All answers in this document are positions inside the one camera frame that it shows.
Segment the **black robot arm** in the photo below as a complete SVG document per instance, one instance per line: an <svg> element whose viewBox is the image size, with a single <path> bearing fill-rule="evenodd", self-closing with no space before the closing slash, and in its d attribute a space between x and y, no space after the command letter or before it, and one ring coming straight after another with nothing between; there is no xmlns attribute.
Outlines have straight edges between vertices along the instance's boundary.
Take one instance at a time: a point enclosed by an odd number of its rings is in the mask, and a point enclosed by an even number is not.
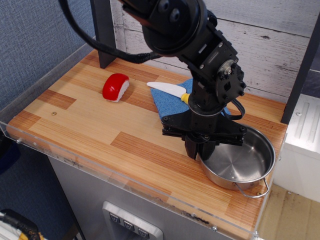
<svg viewBox="0 0 320 240"><path fill-rule="evenodd" d="M188 110L161 118L162 133L181 137L187 155L207 160L220 144L240 146L247 128L238 124L245 110L244 72L237 51L217 30L216 17L201 0L124 0L125 12L142 26L148 47L177 57L192 75Z"/></svg>

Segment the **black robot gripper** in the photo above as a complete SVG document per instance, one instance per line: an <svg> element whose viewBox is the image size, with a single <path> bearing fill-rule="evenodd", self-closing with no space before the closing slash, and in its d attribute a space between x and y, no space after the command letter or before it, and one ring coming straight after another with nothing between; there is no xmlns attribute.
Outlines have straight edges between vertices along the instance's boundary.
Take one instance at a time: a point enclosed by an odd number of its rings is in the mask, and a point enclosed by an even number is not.
<svg viewBox="0 0 320 240"><path fill-rule="evenodd" d="M206 161L220 144L243 144L247 127L236 122L240 118L241 115L231 115L226 109L214 115L198 115L189 109L162 117L162 134L181 138L191 159L195 160L199 151L200 159Z"/></svg>

